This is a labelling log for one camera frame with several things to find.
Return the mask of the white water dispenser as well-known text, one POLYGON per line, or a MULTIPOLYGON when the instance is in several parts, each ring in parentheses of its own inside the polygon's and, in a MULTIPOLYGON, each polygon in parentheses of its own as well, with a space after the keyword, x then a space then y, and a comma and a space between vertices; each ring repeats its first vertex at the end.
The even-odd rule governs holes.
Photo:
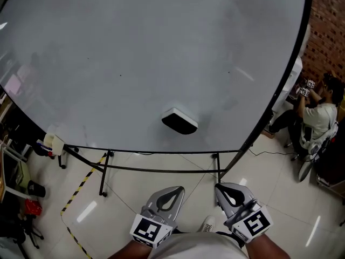
POLYGON ((288 95, 290 94, 293 86, 295 85, 300 73, 302 71, 302 60, 300 56, 297 56, 293 68, 289 74, 289 77, 282 88, 275 104, 272 107, 273 112, 278 112, 279 108, 282 106, 288 95))

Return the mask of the person's white shoe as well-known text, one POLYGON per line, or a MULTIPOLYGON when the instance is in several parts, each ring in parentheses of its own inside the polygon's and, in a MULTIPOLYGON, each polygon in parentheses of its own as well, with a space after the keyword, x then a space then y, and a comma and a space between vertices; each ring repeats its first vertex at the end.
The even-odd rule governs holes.
POLYGON ((215 228, 216 219, 213 215, 209 215, 205 218, 198 232, 211 233, 215 228))

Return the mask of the person's right forearm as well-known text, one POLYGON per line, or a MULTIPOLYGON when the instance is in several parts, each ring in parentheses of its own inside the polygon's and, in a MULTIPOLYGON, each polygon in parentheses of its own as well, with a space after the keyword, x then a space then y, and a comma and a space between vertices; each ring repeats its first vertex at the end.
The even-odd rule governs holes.
POLYGON ((245 244, 249 259, 291 259, 267 235, 261 234, 245 244))

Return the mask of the black equipment case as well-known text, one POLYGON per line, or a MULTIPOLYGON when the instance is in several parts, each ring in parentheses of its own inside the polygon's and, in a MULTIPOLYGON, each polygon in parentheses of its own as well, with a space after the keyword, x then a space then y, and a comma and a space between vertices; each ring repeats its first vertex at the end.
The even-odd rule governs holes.
POLYGON ((345 151, 327 150, 316 165, 318 182, 345 199, 345 151))

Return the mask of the black white whiteboard eraser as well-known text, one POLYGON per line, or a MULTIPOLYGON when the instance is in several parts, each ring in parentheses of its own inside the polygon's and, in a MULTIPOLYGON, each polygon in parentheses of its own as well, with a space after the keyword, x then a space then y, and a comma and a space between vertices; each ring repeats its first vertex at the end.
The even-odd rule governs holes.
POLYGON ((189 135, 198 130, 198 123, 175 107, 164 112, 161 120, 179 134, 189 135))

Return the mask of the black tripod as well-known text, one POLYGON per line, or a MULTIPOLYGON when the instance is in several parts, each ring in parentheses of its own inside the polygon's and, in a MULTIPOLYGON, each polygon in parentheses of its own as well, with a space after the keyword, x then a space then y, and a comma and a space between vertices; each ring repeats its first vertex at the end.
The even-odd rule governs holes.
POLYGON ((39 245, 36 243, 34 237, 39 238, 40 240, 44 240, 43 235, 41 232, 34 226, 33 220, 36 218, 35 215, 25 215, 24 218, 20 221, 21 228, 23 229, 24 233, 29 236, 33 246, 36 249, 39 249, 39 245))

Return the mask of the black cap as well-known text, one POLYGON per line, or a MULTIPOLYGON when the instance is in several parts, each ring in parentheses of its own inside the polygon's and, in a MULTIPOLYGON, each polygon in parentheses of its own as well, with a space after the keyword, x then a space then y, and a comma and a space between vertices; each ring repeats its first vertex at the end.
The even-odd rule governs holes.
POLYGON ((27 191, 29 195, 37 197, 45 197, 46 189, 44 186, 30 180, 27 184, 27 191))

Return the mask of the yellow black floor tape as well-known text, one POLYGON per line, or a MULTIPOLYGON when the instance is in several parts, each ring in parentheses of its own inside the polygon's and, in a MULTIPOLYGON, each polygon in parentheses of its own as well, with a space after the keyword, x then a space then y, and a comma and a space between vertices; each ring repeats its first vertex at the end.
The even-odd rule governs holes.
POLYGON ((78 247, 83 251, 83 253, 87 256, 88 259, 93 259, 92 256, 86 251, 86 249, 80 244, 80 242, 77 240, 77 238, 75 237, 75 235, 72 233, 70 227, 64 222, 63 219, 63 214, 67 211, 67 208, 71 205, 71 203, 73 202, 73 200, 75 199, 75 197, 78 195, 78 193, 81 191, 82 187, 84 186, 84 184, 86 183, 86 181, 89 179, 89 177, 94 173, 95 168, 92 167, 91 170, 87 173, 87 175, 84 177, 84 179, 82 180, 82 182, 80 183, 80 185, 78 186, 78 188, 75 190, 75 192, 73 193, 73 195, 71 196, 71 198, 68 200, 67 204, 63 207, 63 209, 60 211, 60 216, 61 216, 61 221, 63 222, 63 224, 65 225, 68 233, 70 234, 70 236, 72 237, 72 239, 75 241, 75 243, 78 245, 78 247))

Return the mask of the person's white shirt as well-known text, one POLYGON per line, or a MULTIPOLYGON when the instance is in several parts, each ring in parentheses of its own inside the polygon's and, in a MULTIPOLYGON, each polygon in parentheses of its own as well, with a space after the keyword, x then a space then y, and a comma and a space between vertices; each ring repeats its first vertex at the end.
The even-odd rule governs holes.
POLYGON ((173 234, 148 259, 249 259, 239 245, 217 233, 173 234))

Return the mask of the large white whiteboard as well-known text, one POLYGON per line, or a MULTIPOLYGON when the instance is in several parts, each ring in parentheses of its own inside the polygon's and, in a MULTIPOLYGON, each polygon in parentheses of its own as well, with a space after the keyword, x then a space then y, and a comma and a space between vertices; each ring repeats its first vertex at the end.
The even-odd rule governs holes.
POLYGON ((4 0, 0 85, 45 133, 90 148, 232 152, 265 127, 312 0, 4 0), (177 108, 189 135, 163 124, 177 108))

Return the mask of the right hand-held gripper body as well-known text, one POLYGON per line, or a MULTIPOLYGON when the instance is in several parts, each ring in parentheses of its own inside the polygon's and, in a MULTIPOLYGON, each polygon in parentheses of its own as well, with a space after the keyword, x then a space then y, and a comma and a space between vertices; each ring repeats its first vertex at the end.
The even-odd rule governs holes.
POLYGON ((249 243, 272 227, 272 218, 267 208, 254 199, 229 217, 224 224, 234 236, 249 243))

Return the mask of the person's left forearm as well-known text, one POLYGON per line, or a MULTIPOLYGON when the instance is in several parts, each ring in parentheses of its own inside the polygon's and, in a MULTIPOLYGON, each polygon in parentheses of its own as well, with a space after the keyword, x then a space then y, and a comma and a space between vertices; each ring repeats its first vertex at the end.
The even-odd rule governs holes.
POLYGON ((151 247, 145 246, 136 241, 130 241, 108 259, 148 259, 151 251, 151 247))

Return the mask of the white marker tray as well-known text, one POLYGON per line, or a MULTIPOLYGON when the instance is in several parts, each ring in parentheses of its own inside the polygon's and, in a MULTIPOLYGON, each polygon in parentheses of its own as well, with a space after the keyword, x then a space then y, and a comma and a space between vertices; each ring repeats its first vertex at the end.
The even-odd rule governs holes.
POLYGON ((64 142, 55 134, 47 133, 43 140, 43 145, 54 155, 62 155, 64 142))

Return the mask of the white frame table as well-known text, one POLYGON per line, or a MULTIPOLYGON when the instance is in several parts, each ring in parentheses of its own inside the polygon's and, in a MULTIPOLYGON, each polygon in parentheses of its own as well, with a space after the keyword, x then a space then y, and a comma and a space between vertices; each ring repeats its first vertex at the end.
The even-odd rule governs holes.
POLYGON ((13 158, 17 162, 24 163, 23 159, 25 159, 21 154, 17 153, 15 150, 11 149, 7 144, 0 141, 0 203, 3 202, 6 193, 11 193, 22 199, 31 200, 32 197, 30 195, 22 193, 6 185, 5 170, 4 170, 4 155, 5 154, 7 154, 9 157, 13 158))

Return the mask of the red box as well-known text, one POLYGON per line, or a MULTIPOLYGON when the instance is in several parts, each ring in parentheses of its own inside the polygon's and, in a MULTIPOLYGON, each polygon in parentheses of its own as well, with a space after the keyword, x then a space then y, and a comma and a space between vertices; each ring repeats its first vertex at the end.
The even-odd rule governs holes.
POLYGON ((42 207, 38 201, 25 200, 25 215, 40 216, 42 213, 42 207))

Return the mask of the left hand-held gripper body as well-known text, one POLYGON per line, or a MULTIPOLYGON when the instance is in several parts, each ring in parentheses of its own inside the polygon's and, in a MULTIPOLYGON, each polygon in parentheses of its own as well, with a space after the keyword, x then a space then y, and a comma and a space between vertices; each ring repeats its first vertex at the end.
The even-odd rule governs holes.
POLYGON ((144 206, 140 214, 137 214, 130 235, 133 240, 156 249, 159 247, 173 231, 177 228, 177 223, 172 219, 172 214, 164 215, 147 206, 144 206))

